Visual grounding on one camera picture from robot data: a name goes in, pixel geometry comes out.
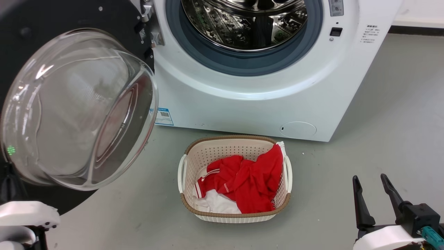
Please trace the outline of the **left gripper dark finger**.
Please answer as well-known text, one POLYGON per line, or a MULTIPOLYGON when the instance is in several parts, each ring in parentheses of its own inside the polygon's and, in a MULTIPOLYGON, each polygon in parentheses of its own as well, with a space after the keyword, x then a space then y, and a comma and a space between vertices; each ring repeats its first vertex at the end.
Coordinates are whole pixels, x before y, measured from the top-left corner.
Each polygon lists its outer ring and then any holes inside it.
POLYGON ((22 200, 22 186, 20 177, 11 163, 4 163, 1 167, 0 204, 22 200))

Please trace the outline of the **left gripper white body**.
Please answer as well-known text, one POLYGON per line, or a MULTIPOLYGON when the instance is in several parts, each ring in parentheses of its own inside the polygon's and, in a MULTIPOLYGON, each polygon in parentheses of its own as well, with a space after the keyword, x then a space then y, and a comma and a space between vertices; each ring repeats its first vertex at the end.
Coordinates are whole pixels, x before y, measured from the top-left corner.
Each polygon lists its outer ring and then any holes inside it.
POLYGON ((60 224, 60 214, 40 201, 10 201, 0 206, 0 226, 35 226, 45 229, 60 224))

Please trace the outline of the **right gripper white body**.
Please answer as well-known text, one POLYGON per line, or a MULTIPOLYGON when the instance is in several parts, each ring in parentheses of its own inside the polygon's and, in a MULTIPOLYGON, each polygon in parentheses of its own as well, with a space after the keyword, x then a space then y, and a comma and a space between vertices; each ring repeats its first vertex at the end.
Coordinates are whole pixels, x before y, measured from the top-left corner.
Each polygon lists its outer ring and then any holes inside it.
POLYGON ((387 226, 358 239, 354 250, 395 250, 408 245, 421 246, 423 237, 413 238, 402 226, 387 226))

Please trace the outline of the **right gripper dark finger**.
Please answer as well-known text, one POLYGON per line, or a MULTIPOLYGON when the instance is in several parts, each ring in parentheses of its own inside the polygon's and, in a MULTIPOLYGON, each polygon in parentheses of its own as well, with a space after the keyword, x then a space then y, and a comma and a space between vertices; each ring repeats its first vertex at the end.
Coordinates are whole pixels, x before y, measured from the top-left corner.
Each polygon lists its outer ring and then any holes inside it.
POLYGON ((370 215, 365 200, 362 195, 362 186, 359 178, 352 177, 353 197, 355 206, 356 226, 359 231, 366 231, 376 225, 374 218, 370 215))
POLYGON ((392 184, 392 182, 390 181, 390 179, 387 177, 386 174, 381 174, 381 180, 384 191, 389 196, 395 213, 395 223, 401 224, 403 221, 403 215, 399 207, 404 200, 401 198, 401 195, 395 189, 394 185, 392 184))

